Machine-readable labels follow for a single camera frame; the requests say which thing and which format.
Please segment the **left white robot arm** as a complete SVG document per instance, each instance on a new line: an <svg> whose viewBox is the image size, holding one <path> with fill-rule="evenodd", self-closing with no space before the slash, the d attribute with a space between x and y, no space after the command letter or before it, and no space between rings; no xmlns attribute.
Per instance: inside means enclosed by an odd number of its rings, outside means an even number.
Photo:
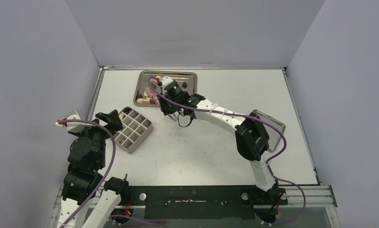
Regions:
<svg viewBox="0 0 379 228"><path fill-rule="evenodd" d="M119 204L130 205L133 195L126 178L120 179L99 170L105 167L106 140L112 142L113 164L116 154L114 135L123 129L118 111L97 113L93 120L83 120L80 113L57 120L77 138L69 147L69 163L61 192L60 228L102 228Z"/></svg>

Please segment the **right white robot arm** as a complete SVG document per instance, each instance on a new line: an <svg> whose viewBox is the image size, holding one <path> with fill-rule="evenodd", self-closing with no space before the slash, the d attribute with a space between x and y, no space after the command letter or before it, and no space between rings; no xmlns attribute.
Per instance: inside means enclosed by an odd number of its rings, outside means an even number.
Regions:
<svg viewBox="0 0 379 228"><path fill-rule="evenodd" d="M232 112L204 96L189 95L175 80L168 81L164 78L159 80L157 85L161 89L157 96L164 115L188 116L190 122L202 120L233 134L237 152L250 161L258 188L257 197L262 203L272 201L273 204L277 204L287 200L285 190L279 187L280 179L275 177L269 165L270 161L282 154L287 146L282 130L262 120L260 114L256 112L250 114ZM284 143L283 148L269 158L265 155L270 151L268 129L272 129Z"/></svg>

